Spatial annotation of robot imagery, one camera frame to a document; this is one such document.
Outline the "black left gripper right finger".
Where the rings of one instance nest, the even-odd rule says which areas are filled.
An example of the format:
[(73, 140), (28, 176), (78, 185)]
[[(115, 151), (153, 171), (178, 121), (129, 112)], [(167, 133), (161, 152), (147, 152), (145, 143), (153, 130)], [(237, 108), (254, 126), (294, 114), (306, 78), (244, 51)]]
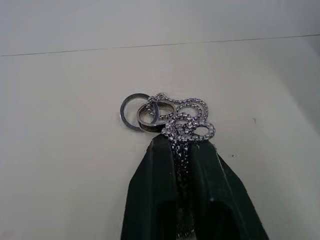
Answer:
[(241, 179), (209, 141), (191, 147), (198, 240), (262, 240), (264, 227)]

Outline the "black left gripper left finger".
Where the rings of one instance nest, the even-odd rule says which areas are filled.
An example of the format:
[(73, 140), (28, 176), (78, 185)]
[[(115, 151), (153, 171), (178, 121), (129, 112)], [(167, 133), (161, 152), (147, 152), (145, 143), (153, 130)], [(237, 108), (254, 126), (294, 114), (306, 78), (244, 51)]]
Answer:
[(120, 238), (176, 239), (176, 192), (170, 143), (156, 136), (129, 182)]

